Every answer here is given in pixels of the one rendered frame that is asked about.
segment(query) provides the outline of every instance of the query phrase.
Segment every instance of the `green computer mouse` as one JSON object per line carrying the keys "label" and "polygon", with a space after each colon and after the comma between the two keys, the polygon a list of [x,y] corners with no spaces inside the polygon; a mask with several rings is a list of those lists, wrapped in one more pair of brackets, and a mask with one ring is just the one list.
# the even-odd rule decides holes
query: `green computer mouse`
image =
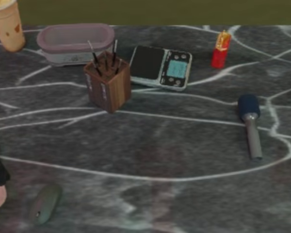
{"label": "green computer mouse", "polygon": [[53,215],[63,189],[58,184],[46,185],[34,199],[29,218],[35,225],[46,223]]}

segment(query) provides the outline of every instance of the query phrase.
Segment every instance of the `olive green background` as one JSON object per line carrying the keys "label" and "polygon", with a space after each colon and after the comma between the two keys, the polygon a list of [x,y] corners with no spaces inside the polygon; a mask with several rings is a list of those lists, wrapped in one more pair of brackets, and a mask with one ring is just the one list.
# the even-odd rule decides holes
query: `olive green background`
{"label": "olive green background", "polygon": [[23,24],[291,24],[291,0],[18,0]]}

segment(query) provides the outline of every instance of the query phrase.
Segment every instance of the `digital scale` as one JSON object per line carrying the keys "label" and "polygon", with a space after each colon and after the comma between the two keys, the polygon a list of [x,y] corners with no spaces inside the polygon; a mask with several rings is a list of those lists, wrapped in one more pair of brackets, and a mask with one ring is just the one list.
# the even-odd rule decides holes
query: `digital scale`
{"label": "digital scale", "polygon": [[192,55],[188,52],[137,46],[130,61],[133,83],[183,91],[188,83]]}

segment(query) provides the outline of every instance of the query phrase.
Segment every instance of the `marble countertop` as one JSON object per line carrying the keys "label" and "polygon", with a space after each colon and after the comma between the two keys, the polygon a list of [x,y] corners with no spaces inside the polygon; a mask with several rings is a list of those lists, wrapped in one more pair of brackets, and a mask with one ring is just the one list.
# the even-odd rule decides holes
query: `marble countertop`
{"label": "marble countertop", "polygon": [[[193,54],[184,92],[133,85],[113,115],[89,104],[82,67],[50,67],[0,45],[0,154],[11,173],[0,233],[291,233],[291,26],[115,28],[118,54],[137,45]],[[217,34],[226,67],[210,66]],[[264,160],[248,158],[236,114],[259,97]],[[45,184],[64,197],[52,221],[28,222]]]}

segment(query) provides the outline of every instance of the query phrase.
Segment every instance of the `knife block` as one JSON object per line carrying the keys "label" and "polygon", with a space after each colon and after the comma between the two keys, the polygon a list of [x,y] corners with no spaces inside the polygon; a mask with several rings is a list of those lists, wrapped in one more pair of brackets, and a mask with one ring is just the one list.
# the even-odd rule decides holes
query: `knife block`
{"label": "knife block", "polygon": [[106,55],[108,69],[105,66],[104,53],[97,58],[101,76],[92,62],[84,67],[84,72],[89,100],[108,113],[114,113],[131,97],[130,66],[129,63],[122,60],[116,74],[120,58],[117,57],[114,66],[111,67],[113,55],[107,51]]}

